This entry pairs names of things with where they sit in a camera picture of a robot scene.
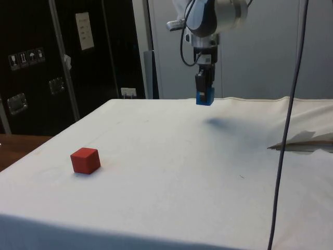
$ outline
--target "white paper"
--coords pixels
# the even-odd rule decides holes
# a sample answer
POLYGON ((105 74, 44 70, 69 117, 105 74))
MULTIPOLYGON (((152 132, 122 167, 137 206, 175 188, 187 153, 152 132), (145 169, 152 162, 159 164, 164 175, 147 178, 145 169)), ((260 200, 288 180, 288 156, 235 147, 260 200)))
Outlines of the white paper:
POLYGON ((75 14, 76 24, 78 26, 79 38, 81 43, 81 50, 86 50, 94 47, 94 40, 92 29, 90 26, 89 13, 75 14))

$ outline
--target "black door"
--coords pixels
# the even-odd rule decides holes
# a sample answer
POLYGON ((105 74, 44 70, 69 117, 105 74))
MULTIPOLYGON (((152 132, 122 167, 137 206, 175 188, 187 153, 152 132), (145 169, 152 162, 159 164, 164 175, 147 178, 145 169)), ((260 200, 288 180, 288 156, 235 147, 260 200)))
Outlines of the black door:
POLYGON ((0 21, 0 93, 11 131, 55 135, 74 117, 48 1, 1 1, 0 21))
POLYGON ((137 98, 145 98, 132 0, 102 1, 118 87, 135 88, 137 98))
POLYGON ((56 8, 66 54, 71 57, 76 101, 84 117, 118 97, 101 1, 56 0, 56 8), (90 41, 82 45, 83 39, 90 41))

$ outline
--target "blue block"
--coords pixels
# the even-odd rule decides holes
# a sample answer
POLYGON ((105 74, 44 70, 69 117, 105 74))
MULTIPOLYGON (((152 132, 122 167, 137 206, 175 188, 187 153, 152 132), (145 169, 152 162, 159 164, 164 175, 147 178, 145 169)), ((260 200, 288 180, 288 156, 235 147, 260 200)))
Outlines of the blue block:
POLYGON ((210 106, 214 102, 215 89, 209 88, 207 91, 207 102, 202 102, 200 100, 200 92, 197 91, 197 105, 210 106))

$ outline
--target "label sticker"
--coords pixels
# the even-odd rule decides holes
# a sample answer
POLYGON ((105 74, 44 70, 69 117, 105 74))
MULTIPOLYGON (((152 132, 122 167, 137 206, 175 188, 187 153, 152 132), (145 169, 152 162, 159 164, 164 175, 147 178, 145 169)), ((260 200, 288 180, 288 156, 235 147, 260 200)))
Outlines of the label sticker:
POLYGON ((76 25, 78 26, 79 39, 81 44, 81 50, 94 47, 94 39, 92 34, 92 28, 90 26, 89 13, 77 13, 75 14, 76 25))
POLYGON ((29 58, 29 64, 30 65, 34 65, 38 62, 36 51, 34 49, 31 49, 31 50, 28 51, 28 58, 29 58))
POLYGON ((212 63, 211 55, 201 55, 197 62, 197 64, 211 64, 211 63, 212 63))
POLYGON ((19 61, 20 61, 21 68, 25 68, 25 67, 29 66, 28 56, 27 56, 26 52, 19 53, 19 61))
POLYGON ((21 68, 17 54, 9 55, 8 60, 9 60, 9 65, 10 65, 10 68, 12 71, 21 68))
POLYGON ((42 63, 45 61, 44 49, 42 47, 36 49, 37 61, 42 63))

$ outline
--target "electrical outlet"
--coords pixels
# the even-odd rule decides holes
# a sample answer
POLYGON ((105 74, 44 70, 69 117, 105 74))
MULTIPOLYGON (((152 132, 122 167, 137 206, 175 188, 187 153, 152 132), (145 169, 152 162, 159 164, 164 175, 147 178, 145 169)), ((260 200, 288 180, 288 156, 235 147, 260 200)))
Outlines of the electrical outlet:
POLYGON ((123 98, 136 98, 136 89, 130 87, 122 87, 121 88, 121 95, 123 98))

